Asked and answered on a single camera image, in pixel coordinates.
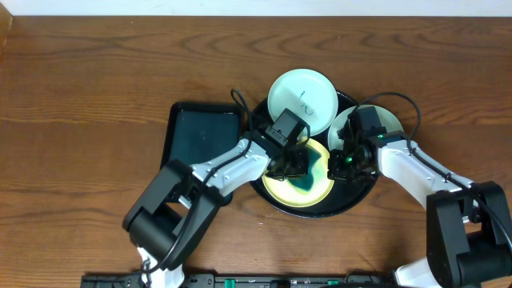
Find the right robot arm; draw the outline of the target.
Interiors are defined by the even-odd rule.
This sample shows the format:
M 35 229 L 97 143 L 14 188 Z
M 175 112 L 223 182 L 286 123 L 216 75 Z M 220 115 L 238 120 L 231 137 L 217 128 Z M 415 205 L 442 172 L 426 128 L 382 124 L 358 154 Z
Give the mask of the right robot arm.
M 503 188 L 475 183 L 425 154 L 401 131 L 343 128 L 330 178 L 394 180 L 426 210 L 426 257 L 398 268 L 401 286 L 470 287 L 511 274 L 511 216 Z

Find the light green plate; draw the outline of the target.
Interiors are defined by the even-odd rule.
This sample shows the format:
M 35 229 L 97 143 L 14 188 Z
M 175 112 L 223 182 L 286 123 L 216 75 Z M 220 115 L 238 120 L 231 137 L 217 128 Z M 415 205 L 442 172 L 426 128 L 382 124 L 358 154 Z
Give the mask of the light green plate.
M 271 86 L 267 107 L 276 121 L 284 109 L 291 110 L 316 136 L 329 128 L 338 113 L 334 85 L 323 74 L 309 69 L 295 69 L 282 74 Z
M 373 107 L 377 111 L 381 124 L 388 132 L 403 131 L 402 124 L 394 114 L 383 107 L 376 105 L 373 105 Z M 354 106 L 345 109 L 334 119 L 327 134 L 328 150 L 343 149 L 344 141 L 338 137 L 338 132 L 344 128 L 348 115 L 353 109 Z

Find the green yellow sponge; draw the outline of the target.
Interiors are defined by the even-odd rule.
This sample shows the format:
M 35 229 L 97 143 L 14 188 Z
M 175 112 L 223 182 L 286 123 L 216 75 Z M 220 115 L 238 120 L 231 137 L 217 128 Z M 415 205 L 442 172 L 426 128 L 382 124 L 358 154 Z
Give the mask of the green yellow sponge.
M 292 186 L 295 186 L 304 191 L 310 191 L 314 186 L 315 180 L 320 178 L 325 170 L 322 165 L 322 155 L 319 152 L 308 148 L 307 153 L 309 158 L 307 174 L 298 178 L 288 179 L 288 182 Z

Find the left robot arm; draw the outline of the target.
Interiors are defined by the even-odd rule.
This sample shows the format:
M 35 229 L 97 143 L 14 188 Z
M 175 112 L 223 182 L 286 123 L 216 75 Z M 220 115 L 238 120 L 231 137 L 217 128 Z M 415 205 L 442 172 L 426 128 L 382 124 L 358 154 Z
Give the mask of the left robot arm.
M 269 168 L 300 158 L 308 138 L 278 130 L 247 132 L 227 152 L 186 165 L 168 161 L 122 221 L 142 258 L 142 281 L 148 287 L 179 287 L 182 265 L 198 246 L 219 209 L 240 186 Z

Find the yellow plate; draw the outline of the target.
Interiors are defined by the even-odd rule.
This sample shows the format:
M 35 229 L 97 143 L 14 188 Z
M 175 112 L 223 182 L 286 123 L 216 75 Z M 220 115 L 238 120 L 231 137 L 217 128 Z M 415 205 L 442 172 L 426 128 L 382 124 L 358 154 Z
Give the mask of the yellow plate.
M 320 178 L 314 182 L 314 186 L 310 191 L 304 191 L 295 186 L 292 186 L 288 179 L 283 181 L 262 177 L 262 182 L 267 192 L 277 202 L 294 208 L 305 208 L 320 203 L 332 190 L 334 180 L 328 179 L 328 159 L 329 151 L 320 142 L 310 139 L 306 144 L 306 148 L 316 150 L 322 155 L 322 165 L 324 172 Z

